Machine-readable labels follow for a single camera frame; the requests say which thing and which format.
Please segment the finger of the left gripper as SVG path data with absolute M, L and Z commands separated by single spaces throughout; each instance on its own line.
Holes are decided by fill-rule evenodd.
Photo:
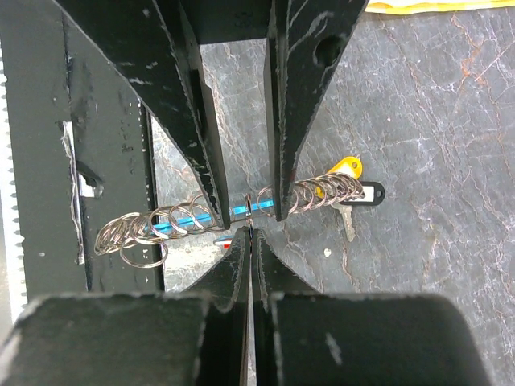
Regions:
M 367 3 L 273 1 L 264 88 L 275 216 L 289 215 L 300 152 Z
M 61 10 L 135 91 L 183 155 L 216 224 L 229 193 L 212 91 L 179 1 L 60 1 Z

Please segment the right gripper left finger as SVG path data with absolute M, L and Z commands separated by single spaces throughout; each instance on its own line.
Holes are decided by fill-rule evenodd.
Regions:
M 249 291 L 251 237 L 248 227 L 238 228 L 225 255 L 186 292 L 207 294 L 221 313 L 246 304 Z

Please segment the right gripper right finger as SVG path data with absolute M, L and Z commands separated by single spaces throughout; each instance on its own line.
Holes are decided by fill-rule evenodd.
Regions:
M 269 297 L 272 293 L 318 292 L 276 256 L 265 232 L 260 228 L 253 232 L 252 283 L 253 299 L 265 312 L 269 311 Z

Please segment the red key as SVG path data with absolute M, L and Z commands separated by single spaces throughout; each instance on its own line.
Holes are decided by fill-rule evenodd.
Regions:
M 233 236 L 229 235 L 229 236 L 222 236 L 222 237 L 215 239 L 213 241 L 213 244 L 215 246 L 227 249 L 231 246 L 232 242 L 233 242 Z

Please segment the blue keyring with metal rings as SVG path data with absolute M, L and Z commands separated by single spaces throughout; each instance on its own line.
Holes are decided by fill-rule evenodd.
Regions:
M 301 214 L 306 211 L 334 204 L 355 204 L 365 197 L 337 201 L 336 197 L 327 194 L 320 198 L 316 188 L 329 186 L 321 183 L 317 177 L 294 182 L 292 196 L 287 207 L 287 214 Z M 159 207 L 149 212 L 131 212 L 109 221 L 97 233 L 94 252 L 98 256 L 118 253 L 126 264 L 138 269 L 153 269 L 166 261 L 169 249 L 167 242 L 181 240 L 188 236 L 203 235 L 205 233 L 220 233 L 224 229 L 216 223 L 214 214 L 201 203 L 201 196 L 176 205 Z M 159 246 L 162 256 L 156 262 L 137 262 L 128 257 L 127 251 L 142 246 L 149 249 Z

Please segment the black key tag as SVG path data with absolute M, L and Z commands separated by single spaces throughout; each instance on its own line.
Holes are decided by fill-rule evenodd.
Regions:
M 379 182 L 362 182 L 361 183 L 365 197 L 360 201 L 364 206 L 378 206 L 385 199 L 385 188 Z

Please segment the yellow key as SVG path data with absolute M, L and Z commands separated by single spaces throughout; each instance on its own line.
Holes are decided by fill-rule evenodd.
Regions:
M 331 197 L 335 196 L 337 201 L 360 198 L 364 195 L 359 181 L 362 173 L 363 165 L 358 157 L 344 157 L 327 173 L 318 177 L 321 183 L 329 186 L 329 191 L 317 187 L 316 194 L 320 198 L 329 194 Z

